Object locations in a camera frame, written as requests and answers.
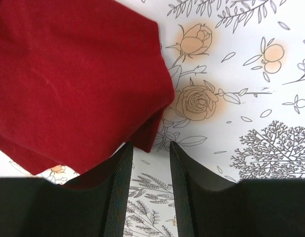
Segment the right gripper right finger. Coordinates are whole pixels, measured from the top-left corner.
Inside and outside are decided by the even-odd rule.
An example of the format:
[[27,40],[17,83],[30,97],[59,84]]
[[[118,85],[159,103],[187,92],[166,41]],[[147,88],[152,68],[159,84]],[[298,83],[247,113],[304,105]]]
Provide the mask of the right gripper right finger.
[[305,237],[305,180],[231,182],[170,144],[181,237]]

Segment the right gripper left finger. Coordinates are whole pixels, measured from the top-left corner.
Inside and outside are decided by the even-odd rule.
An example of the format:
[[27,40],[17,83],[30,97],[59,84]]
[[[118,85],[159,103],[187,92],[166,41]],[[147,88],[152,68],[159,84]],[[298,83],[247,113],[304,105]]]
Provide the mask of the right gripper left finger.
[[43,178],[0,178],[0,237],[120,237],[132,143],[63,185]]

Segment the red t-shirt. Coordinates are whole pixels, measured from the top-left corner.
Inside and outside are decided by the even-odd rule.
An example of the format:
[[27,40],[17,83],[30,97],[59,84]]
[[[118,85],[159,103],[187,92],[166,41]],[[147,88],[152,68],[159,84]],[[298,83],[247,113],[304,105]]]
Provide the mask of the red t-shirt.
[[0,150],[31,174],[150,152],[174,95],[155,21],[114,0],[0,0]]

